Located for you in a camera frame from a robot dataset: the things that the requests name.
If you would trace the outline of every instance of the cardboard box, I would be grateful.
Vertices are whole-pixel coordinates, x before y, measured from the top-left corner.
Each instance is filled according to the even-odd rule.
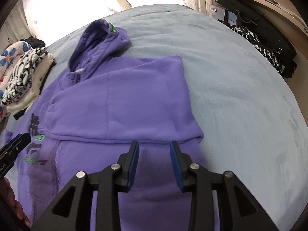
[[[224,7],[219,7],[219,6],[214,6],[210,5],[210,17],[214,18],[215,20],[223,20],[224,21],[224,12],[225,12]],[[228,18],[228,23],[230,26],[232,25],[239,25],[241,20],[238,20],[237,15],[233,14],[232,12],[229,11],[229,18]]]

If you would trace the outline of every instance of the human hand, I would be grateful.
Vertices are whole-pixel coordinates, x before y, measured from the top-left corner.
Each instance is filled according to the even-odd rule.
[[[7,195],[5,197],[5,199],[7,199],[7,203],[15,207],[17,217],[21,220],[24,220],[25,224],[28,227],[30,227],[31,224],[30,224],[29,218],[23,212],[23,207],[21,206],[19,201],[15,200],[15,194],[14,194],[13,189],[11,188],[11,184],[9,180],[5,177],[3,180],[4,180],[5,187],[7,188]]]

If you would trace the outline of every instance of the purple hoodie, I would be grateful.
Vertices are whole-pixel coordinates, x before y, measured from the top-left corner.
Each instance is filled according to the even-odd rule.
[[[32,222],[76,172],[101,171],[138,140],[134,186],[119,193],[122,231],[188,229],[191,194],[177,188],[170,142],[177,140],[194,162],[205,164],[198,144],[203,133],[192,115],[182,59],[111,55],[129,41],[124,29],[94,21],[69,67],[14,133],[7,132],[6,141],[18,133],[32,136],[17,159],[19,200]]]

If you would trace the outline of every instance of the bed sheet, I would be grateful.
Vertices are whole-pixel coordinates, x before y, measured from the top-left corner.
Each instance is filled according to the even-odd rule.
[[[183,58],[207,168],[235,172],[279,230],[289,230],[308,202],[308,128],[278,72],[242,36],[185,6],[147,5],[105,19],[131,39],[116,55]],[[67,67],[86,27],[48,47],[57,65],[45,88]],[[7,129],[14,125],[11,117]]]

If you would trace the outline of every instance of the folded clothes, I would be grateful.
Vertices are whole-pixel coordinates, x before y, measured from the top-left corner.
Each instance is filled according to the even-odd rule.
[[[0,55],[0,99],[2,99],[4,90],[7,86],[7,82],[10,78],[11,73],[16,66],[16,63],[21,58],[22,54],[32,49],[31,45],[24,41],[18,41],[10,45]],[[8,112],[5,108],[0,106],[0,121],[8,116]]]
[[[33,49],[45,47],[45,42],[32,36],[27,39],[21,39],[21,41],[29,43]]]
[[[16,102],[32,87],[32,75],[36,69],[36,65],[42,61],[47,53],[45,47],[36,48],[29,50],[19,59],[14,71],[10,75],[1,100],[1,106]]]
[[[36,67],[35,72],[32,75],[32,87],[24,93],[17,101],[7,105],[7,111],[12,115],[17,114],[19,111],[28,107],[29,103],[36,100],[40,94],[40,88],[42,81],[47,76],[47,73],[54,63],[54,57],[48,53]]]
[[[49,67],[48,71],[47,71],[47,74],[45,75],[45,77],[41,80],[40,79],[40,82],[41,82],[41,86],[39,88],[39,96],[41,95],[42,93],[42,90],[44,88],[44,85],[45,85],[45,82],[46,82],[46,79],[49,75],[49,73],[51,72],[52,68],[56,65],[57,63],[55,61],[53,61],[53,63],[51,64],[51,66]],[[35,98],[32,99],[31,102],[29,102],[29,104],[27,104],[22,110],[20,110],[19,112],[17,112],[16,114],[14,114],[14,118],[16,120],[18,120],[20,117],[22,117],[32,106],[32,104],[36,101],[38,96],[36,96]]]

